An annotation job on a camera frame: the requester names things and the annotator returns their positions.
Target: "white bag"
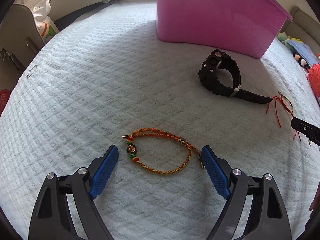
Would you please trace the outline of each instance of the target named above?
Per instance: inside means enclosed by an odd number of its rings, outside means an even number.
[[[54,35],[59,33],[56,25],[48,16],[51,10],[49,1],[50,0],[42,0],[31,8],[36,21],[36,26],[45,43],[47,43]]]

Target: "metal screw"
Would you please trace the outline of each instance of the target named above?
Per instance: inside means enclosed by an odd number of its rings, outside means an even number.
[[[267,180],[272,180],[272,175],[271,174],[266,174],[265,177],[266,177]]]
[[[218,52],[218,51],[215,53],[215,55],[216,55],[217,57],[222,57],[222,54],[221,54],[220,52]]]
[[[239,175],[241,175],[241,174],[242,174],[242,171],[241,171],[241,170],[239,170],[239,169],[234,169],[234,170],[233,170],[233,174],[235,174],[235,175],[239,176]]]
[[[78,173],[81,174],[81,175],[85,174],[86,172],[87,172],[87,169],[86,169],[86,168],[80,168],[80,169],[78,170]]]
[[[47,175],[47,178],[48,178],[48,179],[53,179],[53,178],[54,178],[54,173],[53,173],[53,172],[49,173],[49,174]]]

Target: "pink plastic box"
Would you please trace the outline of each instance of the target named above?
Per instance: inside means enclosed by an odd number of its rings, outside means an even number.
[[[275,0],[157,0],[162,41],[188,42],[261,58],[291,15]]]

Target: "orange braided cord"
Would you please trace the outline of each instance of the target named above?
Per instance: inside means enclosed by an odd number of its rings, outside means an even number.
[[[187,156],[186,160],[178,168],[176,168],[174,170],[171,170],[171,171],[159,171],[159,170],[150,168],[147,165],[145,165],[142,162],[140,162],[139,158],[136,157],[136,155],[135,155],[136,149],[135,149],[135,146],[132,144],[132,142],[133,142],[134,138],[139,138],[139,137],[157,137],[157,138],[167,138],[167,139],[175,140],[177,142],[182,143],[187,148],[188,156]],[[164,174],[164,175],[166,175],[166,174],[174,174],[174,173],[176,173],[178,171],[181,171],[188,164],[188,162],[190,161],[192,150],[196,153],[196,155],[197,155],[197,157],[198,157],[198,159],[199,159],[199,161],[201,163],[201,167],[202,168],[204,167],[203,164],[202,164],[201,156],[200,156],[200,153],[198,152],[198,150],[193,145],[188,143],[184,138],[179,137],[179,136],[177,136],[175,134],[168,133],[168,132],[165,132],[165,131],[162,131],[162,130],[159,130],[159,129],[155,129],[155,128],[142,128],[142,129],[134,131],[132,133],[132,135],[129,135],[127,137],[127,139],[128,139],[127,143],[129,145],[128,149],[131,148],[131,150],[129,150],[129,151],[127,150],[127,152],[130,154],[130,157],[140,167],[142,167],[142,168],[144,168],[144,169],[146,169],[148,171],[151,171],[151,172],[154,172],[154,173],[157,173],[157,174]]]

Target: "bed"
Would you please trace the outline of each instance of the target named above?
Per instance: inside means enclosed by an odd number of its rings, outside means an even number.
[[[122,1],[77,21],[46,44],[19,79],[0,118],[0,206],[23,239],[45,176],[72,174],[115,144],[119,162],[95,203],[115,239],[205,239],[224,199],[195,156],[172,176],[132,163],[121,136],[142,127],[180,135],[251,176],[270,172],[286,204],[293,239],[304,230],[319,183],[320,154],[307,138],[292,139],[291,117],[266,105],[212,94],[198,70],[214,50],[157,38],[154,0]],[[320,126],[320,109],[292,55],[274,40],[262,59],[227,52],[242,88],[264,96],[280,90],[294,115]],[[33,68],[33,74],[27,73]],[[224,84],[231,76],[221,72]],[[184,147],[158,139],[135,143],[139,157],[171,169]],[[85,238],[73,202],[71,215]],[[235,236],[249,212],[248,201]]]

